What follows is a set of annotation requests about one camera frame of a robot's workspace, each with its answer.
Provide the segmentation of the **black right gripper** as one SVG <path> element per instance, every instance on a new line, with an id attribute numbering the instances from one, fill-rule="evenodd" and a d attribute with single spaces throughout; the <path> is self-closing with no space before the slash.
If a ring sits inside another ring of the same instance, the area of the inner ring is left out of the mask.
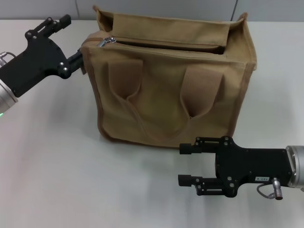
<path id="1" fill-rule="evenodd" d="M 231 137 L 196 137 L 194 144 L 181 143 L 180 154 L 216 154 L 216 178 L 178 175 L 179 186 L 194 186 L 198 196 L 224 195 L 233 198 L 247 183 L 271 184 L 276 178 L 286 187 L 292 168 L 286 149 L 243 148 Z"/>

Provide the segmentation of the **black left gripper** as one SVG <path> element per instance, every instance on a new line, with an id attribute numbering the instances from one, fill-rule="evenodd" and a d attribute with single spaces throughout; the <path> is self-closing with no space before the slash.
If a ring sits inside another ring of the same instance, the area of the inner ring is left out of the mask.
<path id="1" fill-rule="evenodd" d="M 53 20 L 48 17 L 34 29 L 26 32 L 27 48 L 0 68 L 0 79 L 20 97 L 47 76 L 68 79 L 72 73 L 84 66 L 80 49 L 68 59 L 60 47 L 49 37 L 71 24 L 71 16 L 66 14 Z"/>

